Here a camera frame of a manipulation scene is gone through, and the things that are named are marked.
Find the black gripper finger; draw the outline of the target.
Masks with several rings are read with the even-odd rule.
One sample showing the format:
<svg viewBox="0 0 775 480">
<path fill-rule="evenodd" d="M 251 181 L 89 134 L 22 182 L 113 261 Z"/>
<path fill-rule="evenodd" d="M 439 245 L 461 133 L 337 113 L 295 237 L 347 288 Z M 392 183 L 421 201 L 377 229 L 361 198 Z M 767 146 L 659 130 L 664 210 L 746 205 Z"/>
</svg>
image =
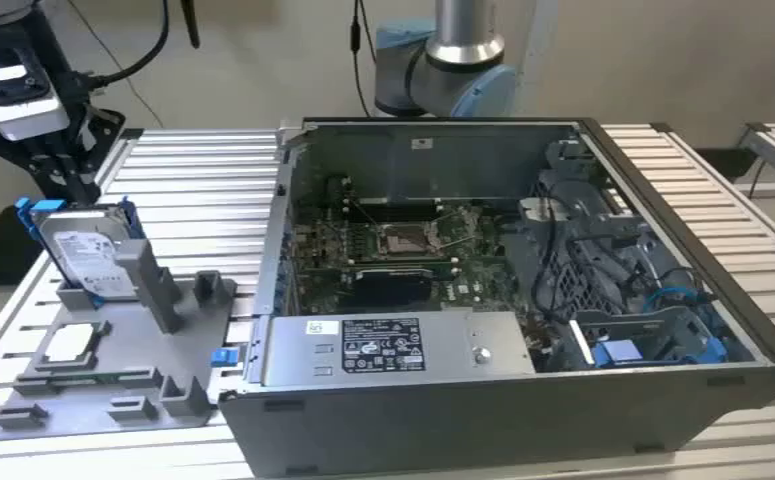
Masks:
<svg viewBox="0 0 775 480">
<path fill-rule="evenodd" d="M 0 158 L 25 171 L 49 199 L 84 199 L 83 154 L 81 144 L 64 133 L 17 141 L 6 140 L 0 134 Z"/>
<path fill-rule="evenodd" d="M 100 196 L 96 174 L 117 140 L 125 121 L 124 115 L 95 106 L 84 107 L 73 140 L 73 160 L 83 187 L 81 201 L 95 201 Z"/>
</svg>

